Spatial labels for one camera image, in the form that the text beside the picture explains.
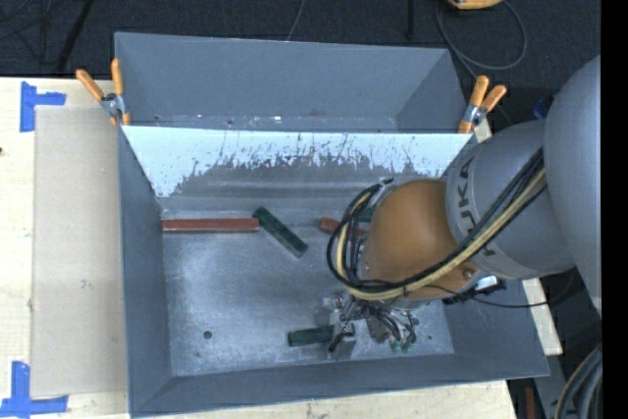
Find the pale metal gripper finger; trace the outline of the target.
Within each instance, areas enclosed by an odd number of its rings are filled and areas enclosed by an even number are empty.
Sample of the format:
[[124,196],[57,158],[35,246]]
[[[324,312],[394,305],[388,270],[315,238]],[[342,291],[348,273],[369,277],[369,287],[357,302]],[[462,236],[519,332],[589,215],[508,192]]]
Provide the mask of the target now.
[[336,326],[340,323],[341,309],[332,305],[321,305],[315,311],[315,323],[319,327]]
[[333,340],[333,359],[349,360],[356,344],[355,336],[339,334]]

